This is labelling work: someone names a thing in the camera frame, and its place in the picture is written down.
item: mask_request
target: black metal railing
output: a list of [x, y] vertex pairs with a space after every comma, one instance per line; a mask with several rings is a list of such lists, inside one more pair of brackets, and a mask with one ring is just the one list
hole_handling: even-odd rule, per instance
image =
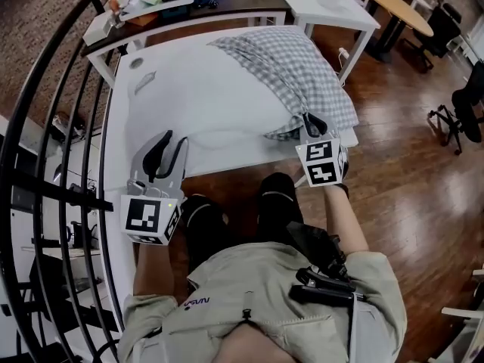
[[[92, 71], [92, 65], [88, 63], [85, 68], [85, 73], [82, 79], [81, 86], [77, 92], [77, 98], [71, 108], [69, 124], [67, 127], [67, 136], [63, 146], [63, 158], [60, 167], [60, 185], [55, 185], [49, 181], [44, 180], [45, 176], [45, 160], [48, 146], [48, 139], [52, 126], [52, 121], [56, 114], [57, 106], [59, 105], [61, 95], [67, 83], [70, 71], [72, 70], [76, 59], [79, 56], [83, 41], [80, 39], [77, 46], [74, 48], [72, 55], [67, 62], [67, 65], [59, 79], [57, 88], [52, 96], [51, 104], [48, 109], [48, 114], [45, 121], [45, 127], [42, 134], [42, 139], [39, 144], [39, 151], [36, 162], [35, 175], [27, 175], [15, 168], [15, 160], [17, 156], [17, 147], [20, 143], [20, 136], [23, 125], [27, 118], [28, 111], [33, 102], [36, 91], [39, 87], [42, 77], [45, 75], [49, 64], [56, 50], [58, 50], [62, 41], [73, 28], [76, 21], [82, 13], [90, 6], [95, 7], [96, 12], [103, 11], [103, 5], [100, 0], [81, 0], [74, 9], [67, 15], [64, 21], [57, 28], [55, 34], [48, 41], [47, 45], [42, 50], [36, 62], [33, 64], [29, 75], [23, 84], [22, 90], [17, 99], [14, 112], [10, 118], [8, 129], [3, 141], [2, 150], [0, 151], [0, 221], [2, 222], [2, 232], [0, 234], [0, 279], [5, 288], [8, 298], [8, 305], [12, 315], [17, 322], [18, 332], [23, 338], [33, 361], [44, 362], [51, 361], [51, 358], [45, 351], [45, 340], [42, 332], [42, 345], [39, 342], [36, 333], [32, 328], [29, 311], [26, 309], [25, 290], [17, 279], [17, 273], [14, 264], [14, 251], [11, 240], [11, 195], [14, 185], [32, 191], [34, 193], [33, 202], [33, 244], [36, 252], [36, 267], [39, 276], [39, 283], [42, 290], [42, 298], [36, 297], [36, 301], [43, 299], [47, 308], [48, 317], [57, 333], [57, 337], [62, 345], [67, 359], [71, 362], [78, 361], [69, 343], [66, 340], [63, 330], [60, 327], [61, 314], [56, 312], [56, 308], [51, 304], [52, 297], [50, 297], [48, 289], [46, 289], [46, 277], [42, 272], [45, 270], [43, 265], [43, 246], [42, 246], [42, 201], [43, 198], [48, 197], [58, 200], [59, 202], [59, 233], [60, 233], [60, 248], [62, 252], [62, 264], [64, 270], [64, 277], [67, 283], [67, 290], [73, 306], [73, 312], [76, 317], [79, 328], [84, 336], [86, 345], [93, 358], [98, 357], [105, 349], [111, 348], [116, 357], [116, 341], [113, 340], [110, 330], [108, 329], [106, 318], [101, 308], [101, 300], [96, 288], [95, 273], [93, 268], [89, 229], [88, 229], [88, 212], [91, 209], [98, 211], [99, 217], [99, 239], [101, 243], [104, 270], [106, 275], [106, 284], [111, 293], [113, 311], [117, 319], [117, 324], [123, 330], [123, 319], [121, 316], [121, 309], [116, 298], [116, 290], [113, 283], [113, 276], [110, 268], [109, 250], [106, 240], [106, 224], [105, 211], [113, 211], [111, 203], [106, 202], [103, 192], [103, 171], [104, 167], [104, 152], [101, 151], [100, 158], [100, 176], [98, 179], [98, 196], [92, 195], [88, 189], [88, 164], [89, 153], [91, 147], [91, 139], [94, 130], [95, 116], [98, 110], [98, 105], [102, 93], [104, 80], [99, 79], [97, 90], [95, 92], [95, 101], [92, 105], [91, 112], [88, 119], [88, 125], [85, 132], [85, 149], [82, 160], [82, 174], [80, 191], [73, 191], [67, 189], [67, 171], [70, 158], [70, 148], [73, 141], [74, 119], [77, 116], [79, 105], [81, 104], [82, 96], [85, 92], [85, 87], [88, 78]], [[113, 56], [113, 52], [109, 52], [106, 56], [106, 62], [109, 63]], [[66, 217], [66, 203], [80, 206], [81, 209], [81, 223], [82, 223], [82, 238], [85, 252], [85, 265], [88, 274], [89, 286], [93, 295], [95, 304], [95, 311], [99, 320], [99, 324], [106, 337], [106, 345], [97, 350], [93, 343], [92, 336], [88, 331], [88, 327], [82, 318], [79, 300], [76, 295], [76, 287], [74, 284], [73, 270], [70, 264], [69, 250], [67, 245], [67, 217]]]

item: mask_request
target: person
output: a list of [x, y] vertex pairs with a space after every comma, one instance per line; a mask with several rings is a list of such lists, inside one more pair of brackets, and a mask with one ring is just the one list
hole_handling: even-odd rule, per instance
[[180, 306], [172, 296], [168, 248], [140, 245], [119, 361], [395, 361], [406, 330], [396, 277], [387, 258], [368, 249], [346, 192], [330, 185], [322, 193], [327, 230], [340, 237], [348, 276], [367, 298], [360, 304], [359, 322], [352, 322], [355, 313], [348, 308], [299, 303], [288, 296], [298, 284], [297, 271], [309, 261], [286, 229], [291, 221], [303, 222], [294, 183], [275, 173], [259, 190], [258, 228], [251, 243], [235, 243], [225, 214], [208, 197], [194, 195], [182, 204], [194, 292]]

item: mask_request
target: jacket pocket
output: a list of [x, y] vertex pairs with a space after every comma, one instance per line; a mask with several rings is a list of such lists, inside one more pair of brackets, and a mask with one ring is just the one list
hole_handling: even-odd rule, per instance
[[331, 316], [284, 325], [284, 349], [302, 363], [343, 363], [346, 347]]

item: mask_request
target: black pants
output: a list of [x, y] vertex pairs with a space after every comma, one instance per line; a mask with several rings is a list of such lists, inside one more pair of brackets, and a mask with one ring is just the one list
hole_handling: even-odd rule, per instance
[[[303, 223], [303, 215], [297, 203], [293, 180], [284, 173], [274, 173], [262, 181], [257, 194], [259, 223], [252, 242], [279, 242], [299, 250], [286, 229], [292, 222]], [[240, 241], [231, 235], [223, 220], [222, 209], [208, 197], [194, 195], [181, 206], [187, 226], [190, 271], [208, 260], [215, 253], [237, 246]]]

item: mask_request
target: forearm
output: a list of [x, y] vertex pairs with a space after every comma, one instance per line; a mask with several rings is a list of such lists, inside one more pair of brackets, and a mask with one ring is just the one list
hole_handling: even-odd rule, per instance
[[134, 296], [172, 296], [175, 289], [167, 246], [141, 244], [136, 266]]
[[323, 189], [328, 233], [340, 237], [340, 248], [345, 254], [368, 251], [365, 235], [345, 191], [334, 185]]

